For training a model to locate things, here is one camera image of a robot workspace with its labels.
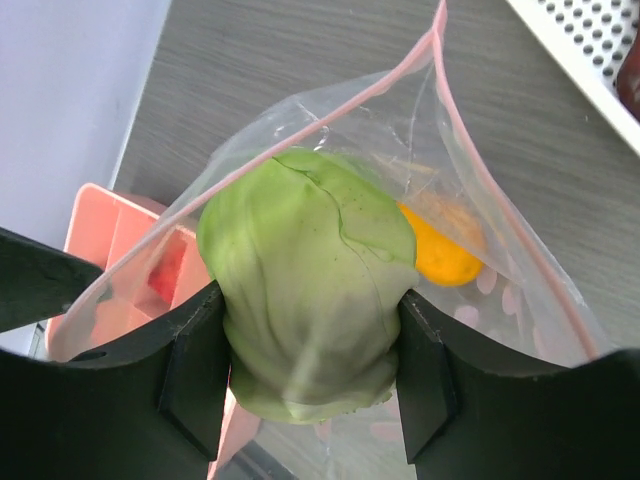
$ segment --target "pink tray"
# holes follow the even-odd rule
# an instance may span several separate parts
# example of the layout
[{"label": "pink tray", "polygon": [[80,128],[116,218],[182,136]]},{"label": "pink tray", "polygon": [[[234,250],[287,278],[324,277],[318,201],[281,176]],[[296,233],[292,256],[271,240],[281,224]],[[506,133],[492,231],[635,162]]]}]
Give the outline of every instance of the pink tray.
[{"label": "pink tray", "polygon": [[[140,240],[165,209],[145,197],[119,195],[97,185],[84,185],[76,196],[64,250],[107,269]],[[125,285],[113,284],[114,298],[98,308],[98,320],[92,333],[94,345],[105,344],[144,325],[180,305],[209,283],[209,275],[198,253],[194,227],[186,224],[174,233],[166,258],[138,288],[133,302],[118,298],[118,289],[126,288]],[[100,321],[100,318],[108,317],[126,321]],[[61,321],[62,317],[55,317],[48,322],[47,348]],[[260,419],[240,407],[227,390],[218,461],[211,464],[209,478],[213,478],[218,465],[224,465],[255,437],[259,426]]]}]

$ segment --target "orange fruit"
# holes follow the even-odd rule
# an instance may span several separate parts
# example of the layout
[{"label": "orange fruit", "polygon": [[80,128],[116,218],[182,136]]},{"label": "orange fruit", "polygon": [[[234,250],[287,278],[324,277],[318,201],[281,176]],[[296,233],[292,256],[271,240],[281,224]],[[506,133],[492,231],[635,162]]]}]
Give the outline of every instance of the orange fruit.
[{"label": "orange fruit", "polygon": [[[416,235],[416,270],[442,287],[458,287],[475,280],[484,267],[482,261],[442,235],[407,206],[398,206]],[[435,207],[438,216],[446,217],[472,245],[486,248],[481,226],[467,212],[441,202]]]}]

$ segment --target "gray table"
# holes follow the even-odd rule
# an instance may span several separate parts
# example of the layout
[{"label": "gray table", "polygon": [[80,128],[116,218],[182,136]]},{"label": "gray table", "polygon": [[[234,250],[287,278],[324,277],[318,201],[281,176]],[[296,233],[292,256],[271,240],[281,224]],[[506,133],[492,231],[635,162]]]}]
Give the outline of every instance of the gray table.
[{"label": "gray table", "polygon": [[[435,6],[174,0],[118,188],[170,203],[267,106],[393,66]],[[446,66],[478,149],[611,337],[640,345],[640,159],[503,0],[449,11]]]}]

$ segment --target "pink object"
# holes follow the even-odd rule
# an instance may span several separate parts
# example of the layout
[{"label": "pink object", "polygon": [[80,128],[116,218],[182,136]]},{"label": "pink object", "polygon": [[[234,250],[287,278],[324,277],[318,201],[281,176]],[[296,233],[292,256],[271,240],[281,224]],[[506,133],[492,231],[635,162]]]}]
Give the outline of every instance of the pink object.
[{"label": "pink object", "polygon": [[402,424],[398,422],[378,422],[369,428],[371,435],[385,442],[402,442]]},{"label": "pink object", "polygon": [[[148,198],[84,185],[76,196],[64,250],[109,268],[138,243],[165,209]],[[180,305],[209,281],[193,226],[179,227],[148,281],[135,292],[133,303],[118,298],[118,290],[128,286],[114,283],[114,298],[98,308],[92,340],[95,345],[102,345],[129,333]],[[127,321],[101,321],[117,318]],[[61,321],[62,317],[49,321],[45,331],[47,349]],[[240,407],[229,390],[224,408],[218,461],[211,464],[209,478],[213,478],[218,465],[222,466],[255,437],[260,426],[260,418]]]},{"label": "pink object", "polygon": [[329,437],[331,436],[331,419],[325,420],[322,423],[313,426],[313,429],[316,432],[316,436],[322,440],[324,443],[329,442]]},{"label": "pink object", "polygon": [[515,315],[518,311],[518,301],[513,294],[511,285],[504,287],[502,292],[502,310],[507,315]]},{"label": "pink object", "polygon": [[398,404],[398,393],[393,392],[393,395],[389,399],[387,403],[384,404],[384,407],[387,409],[389,415],[393,418],[400,419],[400,405]]},{"label": "pink object", "polygon": [[480,313],[476,307],[462,305],[455,311],[454,318],[468,327],[476,328],[480,323]]},{"label": "pink object", "polygon": [[489,295],[493,292],[497,282],[498,273],[489,267],[484,267],[476,279],[478,290],[480,290],[483,295]]}]

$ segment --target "ziplock bag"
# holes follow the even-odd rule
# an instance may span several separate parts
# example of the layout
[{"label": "ziplock bag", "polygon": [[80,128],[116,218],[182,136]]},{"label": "ziplock bag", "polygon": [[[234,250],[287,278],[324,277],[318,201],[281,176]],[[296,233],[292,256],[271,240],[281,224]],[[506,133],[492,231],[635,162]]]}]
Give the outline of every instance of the ziplock bag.
[{"label": "ziplock bag", "polygon": [[[610,350],[571,280],[475,149],[445,76],[445,24],[442,1],[432,28],[393,70],[289,97],[218,148],[144,239],[71,306],[50,339],[50,357],[68,361],[98,346],[99,329],[109,329],[110,339],[127,332],[126,321],[101,315],[107,289],[115,300],[162,304],[148,280],[171,256],[176,232],[190,228],[222,189],[293,147],[344,159],[352,172],[482,261],[477,278],[462,286],[421,279],[416,290],[440,310],[561,365]],[[394,397],[313,427],[263,422],[257,438],[274,456],[299,450],[290,468],[301,478],[413,476]]]}]

